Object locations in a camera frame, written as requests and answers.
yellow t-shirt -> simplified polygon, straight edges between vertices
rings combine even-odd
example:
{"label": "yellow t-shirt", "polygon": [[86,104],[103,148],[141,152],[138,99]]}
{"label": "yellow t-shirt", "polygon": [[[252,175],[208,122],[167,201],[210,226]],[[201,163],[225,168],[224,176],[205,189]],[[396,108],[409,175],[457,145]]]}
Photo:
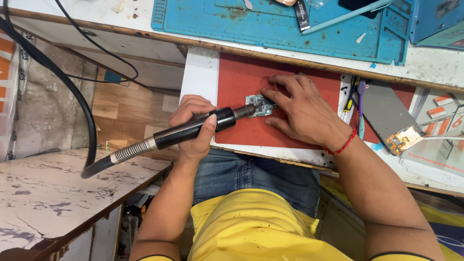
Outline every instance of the yellow t-shirt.
{"label": "yellow t-shirt", "polygon": [[[189,261],[351,261],[313,234],[319,220],[264,189],[240,189],[192,207],[195,236]],[[143,261],[170,260],[152,256]],[[373,261],[425,261],[387,254]]]}

man's left hand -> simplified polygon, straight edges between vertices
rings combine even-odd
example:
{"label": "man's left hand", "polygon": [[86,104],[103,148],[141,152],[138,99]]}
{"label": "man's left hand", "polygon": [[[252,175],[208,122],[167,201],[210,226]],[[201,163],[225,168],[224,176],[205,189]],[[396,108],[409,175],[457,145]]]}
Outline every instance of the man's left hand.
{"label": "man's left hand", "polygon": [[[216,107],[202,96],[184,95],[179,108],[172,114],[169,127],[175,127],[189,121],[194,114],[204,114]],[[179,143],[179,162],[199,163],[209,152],[209,144],[216,130],[216,115],[208,117],[196,139]]]}

marble pattern countertop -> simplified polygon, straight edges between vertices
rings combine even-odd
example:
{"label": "marble pattern countertop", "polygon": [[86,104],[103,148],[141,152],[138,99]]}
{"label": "marble pattern countertop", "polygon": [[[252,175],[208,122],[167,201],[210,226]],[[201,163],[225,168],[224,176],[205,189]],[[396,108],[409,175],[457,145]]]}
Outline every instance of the marble pattern countertop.
{"label": "marble pattern countertop", "polygon": [[135,157],[82,179],[86,158],[80,149],[0,163],[0,252],[64,236],[170,165]]}

fingernail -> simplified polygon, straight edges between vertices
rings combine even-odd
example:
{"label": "fingernail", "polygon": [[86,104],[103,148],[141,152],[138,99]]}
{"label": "fingernail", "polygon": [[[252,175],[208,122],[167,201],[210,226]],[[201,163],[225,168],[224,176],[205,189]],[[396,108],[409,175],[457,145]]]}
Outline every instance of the fingernail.
{"label": "fingernail", "polygon": [[208,118],[208,123],[211,125],[216,125],[216,114],[213,114]]}

wooden floor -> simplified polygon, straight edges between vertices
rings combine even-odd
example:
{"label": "wooden floor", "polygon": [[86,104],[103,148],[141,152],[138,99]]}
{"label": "wooden floor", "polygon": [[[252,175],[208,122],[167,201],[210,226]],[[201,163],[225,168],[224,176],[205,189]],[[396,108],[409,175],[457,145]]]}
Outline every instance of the wooden floor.
{"label": "wooden floor", "polygon": [[[98,80],[106,71],[98,70]],[[118,150],[168,128],[169,118],[177,109],[178,97],[153,93],[134,83],[96,83],[92,113],[100,128],[97,141],[106,149]],[[155,150],[143,156],[175,160],[179,147]]]}

